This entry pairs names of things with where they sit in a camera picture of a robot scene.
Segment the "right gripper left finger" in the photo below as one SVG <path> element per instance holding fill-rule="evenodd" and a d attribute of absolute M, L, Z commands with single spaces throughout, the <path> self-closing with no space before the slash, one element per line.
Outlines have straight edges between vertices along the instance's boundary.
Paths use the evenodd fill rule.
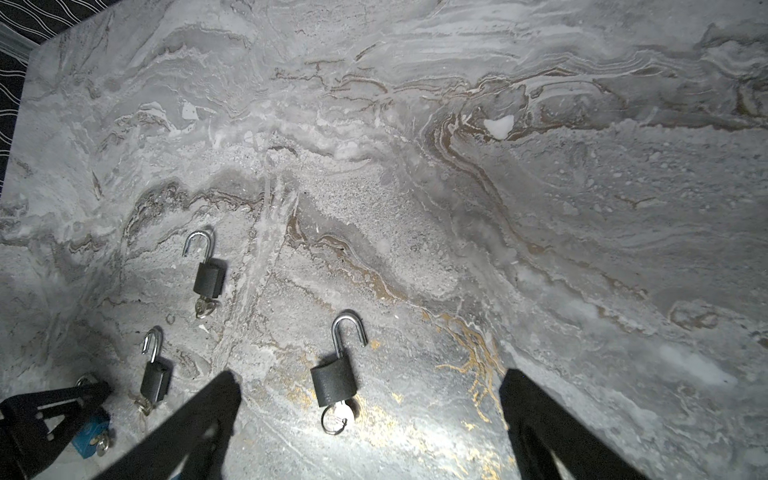
<path fill-rule="evenodd" d="M 230 370 L 218 374 L 100 479 L 220 479 L 241 388 Z"/>

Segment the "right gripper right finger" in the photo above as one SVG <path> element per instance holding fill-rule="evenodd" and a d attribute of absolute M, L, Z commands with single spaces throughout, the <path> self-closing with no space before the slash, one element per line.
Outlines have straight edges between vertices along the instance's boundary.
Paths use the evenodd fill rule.
<path fill-rule="evenodd" d="M 559 479 L 556 460 L 575 479 L 645 477 L 522 371 L 507 371 L 499 396 L 521 478 Z"/>

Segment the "blue padlock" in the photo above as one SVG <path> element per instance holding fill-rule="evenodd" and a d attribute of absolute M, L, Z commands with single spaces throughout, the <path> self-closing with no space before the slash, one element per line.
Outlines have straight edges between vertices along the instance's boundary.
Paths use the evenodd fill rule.
<path fill-rule="evenodd" d="M 110 416 L 103 406 L 87 420 L 71 441 L 83 459 L 103 456 L 111 447 Z"/>

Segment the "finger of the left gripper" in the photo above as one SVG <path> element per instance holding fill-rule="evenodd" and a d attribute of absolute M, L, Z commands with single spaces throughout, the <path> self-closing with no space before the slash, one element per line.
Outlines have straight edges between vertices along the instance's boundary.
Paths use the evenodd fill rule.
<path fill-rule="evenodd" d="M 111 395 L 105 381 L 1 402 L 1 477 L 32 479 L 49 468 Z"/>

